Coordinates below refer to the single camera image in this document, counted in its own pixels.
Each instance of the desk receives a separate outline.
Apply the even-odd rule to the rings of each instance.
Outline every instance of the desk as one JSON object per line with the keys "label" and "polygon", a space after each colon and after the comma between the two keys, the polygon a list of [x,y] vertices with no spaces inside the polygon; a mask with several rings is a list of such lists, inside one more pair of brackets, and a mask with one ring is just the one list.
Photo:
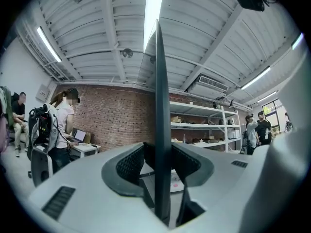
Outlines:
{"label": "desk", "polygon": [[79,145],[75,145],[71,147],[71,155],[78,155],[80,158],[84,158],[85,156],[98,154],[98,149],[100,147],[101,146],[99,145],[96,145],[96,147],[93,147],[91,144],[88,144],[88,143],[80,143]]}

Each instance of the brick wall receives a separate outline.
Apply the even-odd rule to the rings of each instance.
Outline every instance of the brick wall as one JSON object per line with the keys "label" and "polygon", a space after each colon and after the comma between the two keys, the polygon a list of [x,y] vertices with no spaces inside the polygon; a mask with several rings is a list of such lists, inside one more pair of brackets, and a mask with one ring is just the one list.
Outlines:
{"label": "brick wall", "polygon": [[[91,142],[98,144],[101,151],[136,142],[154,142],[155,131],[155,96],[152,93],[133,88],[122,88],[97,85],[75,85],[81,98],[80,104],[74,106],[74,127],[92,133]],[[54,95],[62,90],[73,88],[59,85]],[[170,94],[170,101],[189,103],[212,108],[212,102],[193,97]],[[244,123],[244,112],[239,112],[241,123]],[[186,120],[201,123],[205,118],[184,116]],[[188,142],[193,138],[209,136],[209,130],[176,130],[172,129],[172,138]],[[216,139],[225,138],[219,130],[213,130]],[[236,143],[230,143],[232,149]],[[215,146],[215,150],[224,150],[225,146]]]}

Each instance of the vent grille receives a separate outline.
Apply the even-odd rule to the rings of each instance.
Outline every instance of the vent grille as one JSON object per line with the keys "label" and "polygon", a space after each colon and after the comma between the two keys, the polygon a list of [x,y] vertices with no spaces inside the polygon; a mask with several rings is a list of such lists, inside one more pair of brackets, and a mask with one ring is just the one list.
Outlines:
{"label": "vent grille", "polygon": [[246,162],[243,162],[243,161],[233,161],[231,162],[232,165],[235,165],[235,166],[240,166],[240,167],[243,167],[243,168],[246,168],[247,167],[247,163]]}
{"label": "vent grille", "polygon": [[217,88],[217,89],[220,89],[222,91],[227,91],[228,90],[228,86],[220,83],[220,82],[217,82],[211,78],[208,78],[208,77],[205,77],[205,76],[200,76],[200,80],[199,82],[202,82],[204,84],[207,84],[209,86],[212,86],[214,88]]}
{"label": "vent grille", "polygon": [[42,211],[53,219],[58,220],[75,190],[71,187],[62,186],[43,207]]}

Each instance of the ceiling light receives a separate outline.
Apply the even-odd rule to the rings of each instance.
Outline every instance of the ceiling light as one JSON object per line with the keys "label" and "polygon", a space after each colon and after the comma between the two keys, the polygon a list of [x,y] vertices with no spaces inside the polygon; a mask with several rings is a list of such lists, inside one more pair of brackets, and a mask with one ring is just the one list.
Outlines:
{"label": "ceiling light", "polygon": [[302,39],[303,39],[303,33],[301,33],[300,36],[292,44],[292,50],[294,50],[299,45]]}
{"label": "ceiling light", "polygon": [[264,98],[262,98],[262,99],[258,100],[258,101],[257,101],[257,103],[259,103],[259,102],[261,102],[261,101],[263,101],[263,100],[267,99],[268,97],[270,97],[270,96],[274,95],[275,93],[276,93],[276,91],[275,91],[275,92],[273,92],[273,93],[271,93],[271,94],[269,94],[268,96],[266,96],[266,97],[264,97]]}
{"label": "ceiling light", "polygon": [[251,84],[255,83],[258,79],[260,79],[262,76],[264,76],[268,71],[271,70],[271,67],[268,66],[262,73],[260,73],[258,76],[256,76],[254,79],[252,79],[250,82],[247,84],[243,85],[241,87],[241,90],[244,90],[245,88],[249,87]]}
{"label": "ceiling light", "polygon": [[144,22],[144,46],[143,52],[145,53],[148,41],[154,31],[156,20],[159,20],[162,0],[146,0],[145,7],[145,22]]}
{"label": "ceiling light", "polygon": [[51,52],[51,54],[54,56],[54,58],[57,60],[57,62],[61,62],[62,60],[58,57],[57,53],[54,51],[50,43],[48,42],[46,36],[43,33],[43,30],[41,27],[37,28],[37,32],[39,36],[41,37],[42,41],[44,42],[45,46],[47,46],[48,50]]}

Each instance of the ceiling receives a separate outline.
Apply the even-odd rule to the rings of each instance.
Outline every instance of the ceiling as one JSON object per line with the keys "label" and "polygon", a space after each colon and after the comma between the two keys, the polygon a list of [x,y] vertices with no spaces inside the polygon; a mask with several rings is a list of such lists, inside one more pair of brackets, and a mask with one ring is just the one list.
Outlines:
{"label": "ceiling", "polygon": [[[33,0],[17,22],[32,55],[58,82],[132,85],[142,61],[146,0]],[[185,91],[201,73],[229,86],[228,98],[250,105],[284,82],[306,57],[291,50],[300,32],[277,3],[264,12],[236,0],[163,0],[159,19],[171,90]],[[41,26],[62,62],[36,29]],[[121,51],[133,50],[132,58]],[[272,70],[238,89],[267,66]],[[148,83],[146,72],[142,83]]]}

